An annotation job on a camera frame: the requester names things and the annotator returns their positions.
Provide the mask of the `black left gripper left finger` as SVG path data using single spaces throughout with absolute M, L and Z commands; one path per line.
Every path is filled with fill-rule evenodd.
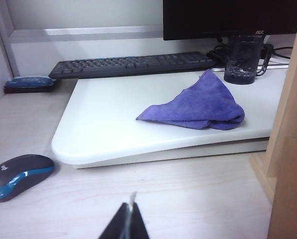
M 99 236 L 99 239 L 120 239 L 129 212 L 130 210 L 128 204 L 122 203 L 111 221 Z

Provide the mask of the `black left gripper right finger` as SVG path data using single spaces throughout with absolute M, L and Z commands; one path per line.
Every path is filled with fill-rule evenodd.
M 137 203 L 133 204 L 133 210 L 131 212 L 129 238 L 130 239 L 149 239 L 149 235 L 147 233 L 147 230 Z

